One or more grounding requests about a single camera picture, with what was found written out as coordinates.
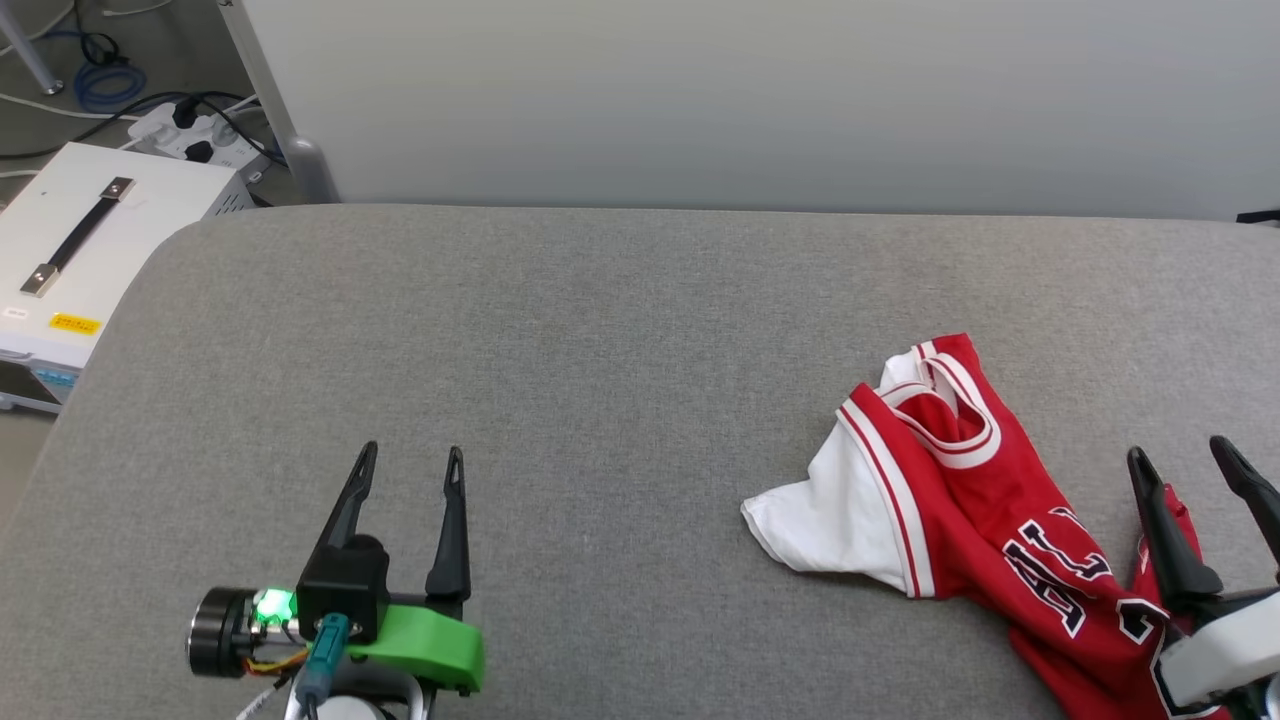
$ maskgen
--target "yellow label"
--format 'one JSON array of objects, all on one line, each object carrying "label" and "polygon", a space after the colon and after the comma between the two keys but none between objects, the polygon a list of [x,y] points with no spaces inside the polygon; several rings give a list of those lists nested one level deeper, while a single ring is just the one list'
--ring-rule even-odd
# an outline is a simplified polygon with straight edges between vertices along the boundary
[{"label": "yellow label", "polygon": [[76,315],[67,315],[59,313],[54,315],[52,320],[49,320],[49,327],[58,328],[60,331],[70,331],[79,334],[97,334],[97,331],[102,327],[102,323],[97,320],[90,320],[88,318],[77,318]]}]

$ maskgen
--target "black cylinder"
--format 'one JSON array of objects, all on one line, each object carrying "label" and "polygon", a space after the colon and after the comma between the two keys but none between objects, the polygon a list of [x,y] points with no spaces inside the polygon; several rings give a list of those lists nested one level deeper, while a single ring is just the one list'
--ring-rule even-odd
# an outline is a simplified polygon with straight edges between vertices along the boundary
[{"label": "black cylinder", "polygon": [[200,601],[187,635],[187,664],[196,675],[239,678],[244,675],[248,644],[244,612],[257,591],[214,588]]}]

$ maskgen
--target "gray fabric surface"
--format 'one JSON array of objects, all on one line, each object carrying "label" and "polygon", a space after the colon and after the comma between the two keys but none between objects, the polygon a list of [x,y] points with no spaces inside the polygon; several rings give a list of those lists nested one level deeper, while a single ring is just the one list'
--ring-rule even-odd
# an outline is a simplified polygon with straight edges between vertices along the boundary
[{"label": "gray fabric surface", "polygon": [[801,479],[850,388],[972,333],[1120,571],[1143,445],[1233,588],[1274,570],[1225,433],[1280,478],[1280,234],[1211,223],[279,209],[161,247],[0,555],[0,717],[224,719],[215,584],[292,583],[370,438],[362,529],[419,589],[466,451],[489,678],[445,719],[1051,717],[965,601],[801,577],[742,498]]}]

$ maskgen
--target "floor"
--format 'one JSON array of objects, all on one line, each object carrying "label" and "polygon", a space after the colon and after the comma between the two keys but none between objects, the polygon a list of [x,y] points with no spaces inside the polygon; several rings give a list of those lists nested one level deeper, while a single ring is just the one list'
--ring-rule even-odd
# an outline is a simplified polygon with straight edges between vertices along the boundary
[{"label": "floor", "polygon": [[[111,0],[114,9],[125,9],[127,0]],[[28,31],[44,27],[61,3],[41,3],[42,8],[17,8],[19,22]],[[147,73],[145,94],[168,90],[220,90],[238,95],[251,94],[248,76],[214,3],[175,1],[168,8],[124,18],[95,15],[93,4],[86,3],[86,26],[91,31],[109,32],[134,65]],[[5,45],[0,38],[0,46]],[[47,38],[36,42],[50,69],[64,79],[68,88],[46,97],[40,94],[15,53],[0,56],[0,94],[45,102],[68,110],[79,110],[70,91],[70,79],[82,63],[74,37]],[[0,100],[0,155],[23,152],[59,145],[72,136],[93,127],[96,120],[65,118],[28,109]],[[84,142],[115,147],[129,140],[128,123],[115,123]],[[270,140],[261,114],[250,115],[246,129],[260,140]],[[0,173],[38,169],[47,158],[0,160]],[[0,179],[0,204],[13,200],[29,178]],[[251,190],[273,205],[298,202],[293,181],[283,168],[273,167]],[[8,523],[27,488],[31,470],[52,429],[54,418],[22,410],[0,411],[0,530]]]}]

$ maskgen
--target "basketball jersey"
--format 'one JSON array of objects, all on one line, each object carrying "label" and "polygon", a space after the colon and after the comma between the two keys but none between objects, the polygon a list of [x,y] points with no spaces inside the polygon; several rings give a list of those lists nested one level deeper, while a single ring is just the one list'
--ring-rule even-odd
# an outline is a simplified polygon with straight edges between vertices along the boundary
[{"label": "basketball jersey", "polygon": [[[858,386],[836,419],[809,480],[742,505],[774,560],[1001,614],[1014,650],[1071,717],[1215,712],[1169,706],[1155,675],[1167,615],[1148,564],[1134,589],[1120,585],[968,336],[890,359],[879,387]],[[1166,498],[1198,547],[1185,507]]]}]

